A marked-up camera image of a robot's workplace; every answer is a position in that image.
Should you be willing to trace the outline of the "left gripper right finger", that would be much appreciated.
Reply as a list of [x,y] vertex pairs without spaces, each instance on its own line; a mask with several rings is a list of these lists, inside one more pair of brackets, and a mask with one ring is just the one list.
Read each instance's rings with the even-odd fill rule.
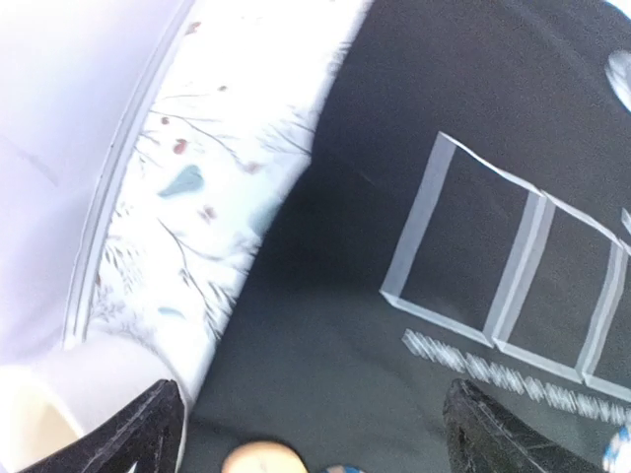
[[578,472],[580,457],[542,435],[473,382],[457,378],[444,402],[453,472]]

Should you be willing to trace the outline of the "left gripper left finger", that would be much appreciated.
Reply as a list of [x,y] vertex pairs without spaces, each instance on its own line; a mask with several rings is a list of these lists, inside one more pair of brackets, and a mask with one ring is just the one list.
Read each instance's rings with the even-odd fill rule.
[[174,473],[184,420],[177,383],[161,379],[93,432],[25,471]]

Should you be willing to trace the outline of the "orange big blind button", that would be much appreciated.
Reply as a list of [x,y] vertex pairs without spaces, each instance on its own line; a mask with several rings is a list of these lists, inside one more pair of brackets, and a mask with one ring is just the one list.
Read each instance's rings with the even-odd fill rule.
[[301,457],[290,447],[272,441],[238,446],[225,458],[222,473],[307,473]]

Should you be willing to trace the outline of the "blue white poker chip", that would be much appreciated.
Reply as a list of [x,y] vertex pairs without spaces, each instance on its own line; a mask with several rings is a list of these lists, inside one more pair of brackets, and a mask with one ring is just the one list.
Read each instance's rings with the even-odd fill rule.
[[608,473],[631,472],[630,426],[625,425],[611,438],[602,457],[602,468]]

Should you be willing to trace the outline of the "clear acrylic dealer button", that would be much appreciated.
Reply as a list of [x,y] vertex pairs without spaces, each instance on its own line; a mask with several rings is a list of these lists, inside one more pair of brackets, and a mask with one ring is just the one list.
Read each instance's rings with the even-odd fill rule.
[[605,66],[606,78],[614,94],[628,111],[631,110],[630,70],[629,51],[617,50],[608,56]]

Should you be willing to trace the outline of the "cream ceramic mug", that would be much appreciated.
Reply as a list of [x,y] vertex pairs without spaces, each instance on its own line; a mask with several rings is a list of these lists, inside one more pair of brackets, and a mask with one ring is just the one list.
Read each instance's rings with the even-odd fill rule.
[[2,368],[2,466],[26,472],[93,432],[161,379],[176,382],[157,355],[112,335],[28,366]]

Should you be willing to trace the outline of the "black poker playing mat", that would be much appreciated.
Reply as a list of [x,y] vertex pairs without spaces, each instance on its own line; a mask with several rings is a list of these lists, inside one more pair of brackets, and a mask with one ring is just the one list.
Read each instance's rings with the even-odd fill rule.
[[606,1],[377,1],[190,416],[185,472],[451,470],[465,379],[597,472],[630,420],[630,52]]

